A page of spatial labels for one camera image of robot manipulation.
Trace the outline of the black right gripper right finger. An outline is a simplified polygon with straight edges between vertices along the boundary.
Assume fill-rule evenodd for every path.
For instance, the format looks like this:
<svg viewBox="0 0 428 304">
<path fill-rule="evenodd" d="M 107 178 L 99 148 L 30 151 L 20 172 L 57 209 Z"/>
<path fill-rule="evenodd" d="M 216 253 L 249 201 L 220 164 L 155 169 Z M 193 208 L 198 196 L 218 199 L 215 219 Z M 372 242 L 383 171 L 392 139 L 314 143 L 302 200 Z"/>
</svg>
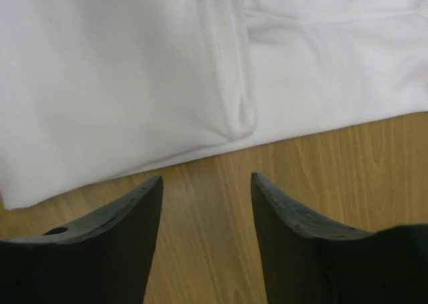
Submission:
<svg viewBox="0 0 428 304">
<path fill-rule="evenodd" d="M 426 303 L 427 225 L 375 233 L 332 220 L 251 176 L 269 303 Z"/>
</svg>

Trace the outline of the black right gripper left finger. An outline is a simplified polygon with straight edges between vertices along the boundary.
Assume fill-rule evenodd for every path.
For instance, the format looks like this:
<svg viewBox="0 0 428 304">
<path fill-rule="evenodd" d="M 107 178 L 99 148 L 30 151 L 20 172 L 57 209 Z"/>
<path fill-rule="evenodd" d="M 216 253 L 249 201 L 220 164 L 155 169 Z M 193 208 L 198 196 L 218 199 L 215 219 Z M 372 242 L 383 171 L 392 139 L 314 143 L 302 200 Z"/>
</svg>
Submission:
<svg viewBox="0 0 428 304">
<path fill-rule="evenodd" d="M 163 179 L 43 235 L 1 241 L 2 303 L 142 303 Z"/>
</svg>

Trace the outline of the white t-shirt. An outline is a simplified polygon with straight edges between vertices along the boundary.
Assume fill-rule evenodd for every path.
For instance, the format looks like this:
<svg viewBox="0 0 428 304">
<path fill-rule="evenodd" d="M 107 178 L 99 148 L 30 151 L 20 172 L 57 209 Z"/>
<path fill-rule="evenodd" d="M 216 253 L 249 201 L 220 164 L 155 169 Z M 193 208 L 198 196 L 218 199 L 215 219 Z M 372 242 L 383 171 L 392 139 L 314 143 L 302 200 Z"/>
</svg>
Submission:
<svg viewBox="0 0 428 304">
<path fill-rule="evenodd" d="M 1 197 L 427 110 L 427 0 L 1 0 Z"/>
</svg>

